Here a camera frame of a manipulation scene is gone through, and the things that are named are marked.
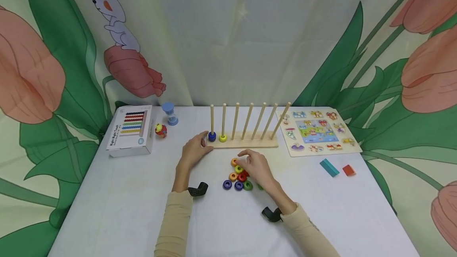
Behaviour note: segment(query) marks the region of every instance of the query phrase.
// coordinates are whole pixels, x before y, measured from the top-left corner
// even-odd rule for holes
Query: sleeve
[[[281,218],[286,229],[307,257],[340,257],[300,204],[297,204],[297,209],[290,215],[281,215]]]
[[[189,191],[171,192],[163,215],[154,257],[184,257],[193,197]]]

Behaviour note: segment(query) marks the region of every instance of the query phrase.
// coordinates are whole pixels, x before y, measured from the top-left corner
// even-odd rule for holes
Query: white tabletop
[[[240,108],[239,130],[247,109]],[[304,109],[309,110],[291,107],[291,111]],[[214,112],[219,134],[222,107],[215,107]],[[260,107],[253,109],[248,130],[255,127],[259,112]],[[270,112],[268,107],[260,129]],[[150,155],[109,157],[105,151],[108,137],[103,139],[48,256],[153,256],[181,148],[210,127],[209,107],[176,107],[175,113],[178,125],[168,127],[165,139],[154,138]],[[165,123],[160,107],[154,107],[153,118]],[[234,107],[228,107],[228,132],[233,118]],[[280,132],[277,137],[279,148],[259,151],[286,193],[301,203],[342,257],[419,256],[360,154],[291,158]],[[277,207],[264,191],[222,188],[238,152],[214,150],[192,171],[191,187],[201,181],[209,187],[206,195],[194,199],[187,256],[301,256],[282,223],[269,223],[261,215],[265,206]],[[335,178],[319,165],[324,158],[340,169]],[[341,171],[346,164],[357,175],[347,177]]]

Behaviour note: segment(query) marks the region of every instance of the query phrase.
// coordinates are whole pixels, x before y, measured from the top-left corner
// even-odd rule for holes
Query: backdrop
[[[457,0],[0,6],[3,256],[46,256],[115,108],[164,101],[336,107],[421,256],[457,256]]]

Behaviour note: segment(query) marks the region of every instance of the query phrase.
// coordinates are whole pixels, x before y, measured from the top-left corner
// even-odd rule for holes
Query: tulip print
[[[37,32],[0,8],[0,108],[28,124],[52,117],[62,98],[65,73]]]
[[[147,61],[136,50],[110,47],[105,51],[105,65],[115,80],[140,98],[153,94],[159,97],[165,91],[162,74],[149,68]]]
[[[390,26],[427,34],[457,12],[457,0],[408,0]]]
[[[418,47],[403,68],[406,109],[430,113],[457,104],[457,26]]]
[[[431,203],[431,218],[443,238],[457,251],[457,181],[438,192]]]

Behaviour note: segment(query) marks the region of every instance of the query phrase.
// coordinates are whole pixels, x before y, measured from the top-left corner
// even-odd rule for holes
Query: wooden block
[[[322,168],[324,168],[331,176],[336,176],[340,173],[327,159],[324,159],[319,164],[321,164]]]
[[[216,140],[214,142],[208,141],[208,146],[213,146],[214,149],[250,149],[250,148],[277,148],[278,140],[276,135],[273,139],[270,139],[270,136],[273,134],[273,131],[267,132],[267,137],[260,139],[262,136],[261,133],[256,133],[253,140],[250,139],[252,132],[246,132],[244,140],[241,140],[241,135],[243,132],[235,132],[235,137],[233,140],[228,139],[226,142],[220,142]]]
[[[343,167],[343,171],[346,174],[346,176],[354,176],[355,175],[355,170],[352,169],[351,165],[346,165]]]

